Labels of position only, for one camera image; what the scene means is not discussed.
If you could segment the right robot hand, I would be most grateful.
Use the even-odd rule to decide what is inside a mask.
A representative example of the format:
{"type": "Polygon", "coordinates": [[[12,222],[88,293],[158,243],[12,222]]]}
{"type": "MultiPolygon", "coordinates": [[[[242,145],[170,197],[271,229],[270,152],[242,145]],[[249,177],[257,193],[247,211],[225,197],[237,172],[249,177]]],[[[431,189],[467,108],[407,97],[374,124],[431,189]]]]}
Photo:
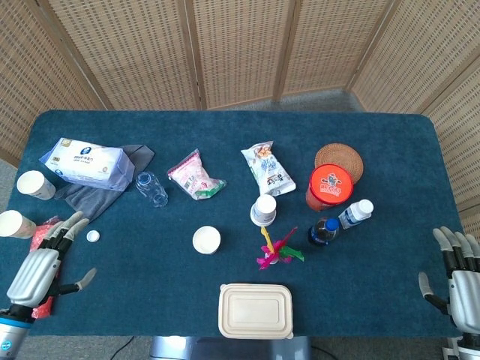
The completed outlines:
{"type": "Polygon", "coordinates": [[[449,300],[434,294],[428,276],[418,273],[423,299],[451,317],[456,328],[467,334],[479,334],[479,241],[470,234],[452,232],[441,226],[433,229],[448,278],[449,300]]]}

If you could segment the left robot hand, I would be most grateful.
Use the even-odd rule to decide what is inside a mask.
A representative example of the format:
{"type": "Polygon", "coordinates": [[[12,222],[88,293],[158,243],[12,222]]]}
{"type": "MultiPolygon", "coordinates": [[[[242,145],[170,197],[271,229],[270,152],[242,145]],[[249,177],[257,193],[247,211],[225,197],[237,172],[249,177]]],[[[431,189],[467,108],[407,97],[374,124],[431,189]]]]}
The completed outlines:
{"type": "Polygon", "coordinates": [[[89,224],[82,211],[53,225],[43,236],[39,247],[24,259],[7,290],[10,307],[1,311],[1,317],[12,321],[33,323],[33,310],[48,299],[77,293],[86,288],[97,269],[90,269],[75,283],[61,285],[57,274],[75,237],[89,224]]]}

